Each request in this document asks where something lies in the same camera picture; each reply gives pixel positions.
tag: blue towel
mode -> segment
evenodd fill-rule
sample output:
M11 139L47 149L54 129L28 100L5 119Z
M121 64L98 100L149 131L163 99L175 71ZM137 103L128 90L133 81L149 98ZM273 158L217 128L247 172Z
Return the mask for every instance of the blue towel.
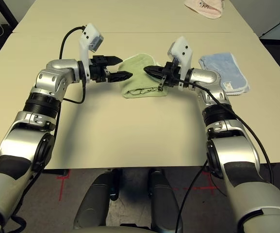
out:
M221 86L227 95L240 95L249 91L247 79L230 52L202 56L199 63L202 69L214 70L219 73Z

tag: table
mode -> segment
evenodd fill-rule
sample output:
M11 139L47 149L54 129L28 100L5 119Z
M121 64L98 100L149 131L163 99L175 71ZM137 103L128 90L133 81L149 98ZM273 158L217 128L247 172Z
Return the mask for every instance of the table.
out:
M219 19L187 8L184 0L36 0L15 33L64 34L89 22L102 33L242 32L252 29L229 0Z
M79 35L69 37L63 58L79 59ZM165 64L169 46L181 35L194 51L193 67L200 67L198 59L205 54L230 51L235 55L251 90L230 97L233 109L255 131L271 162L280 162L280 67L255 34L103 33L96 54L126 59L145 52ZM13 33L1 49L0 142L23 109L38 72L58 57L63 36ZM69 86L66 93L74 100L81 95L81 84ZM91 82L83 105L62 103L60 121L46 168L199 166L206 158L197 98L187 90L173 88L161 98L125 99L118 83Z

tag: cloth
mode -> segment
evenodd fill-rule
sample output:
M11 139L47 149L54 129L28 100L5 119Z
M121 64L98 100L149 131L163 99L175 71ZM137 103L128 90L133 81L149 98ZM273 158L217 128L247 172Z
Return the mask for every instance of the cloth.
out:
M223 0L186 0L184 5L211 19L220 18L224 9Z
M214 70L221 76L221 86L228 96L249 91L247 79L242 74L235 57L229 53L206 55L199 59L202 69Z
M148 54L138 54L123 61L118 70L132 73L132 77L120 82L121 94L125 98L161 97L168 94L165 86L158 91L159 80L148 75L143 68L156 65L155 60Z

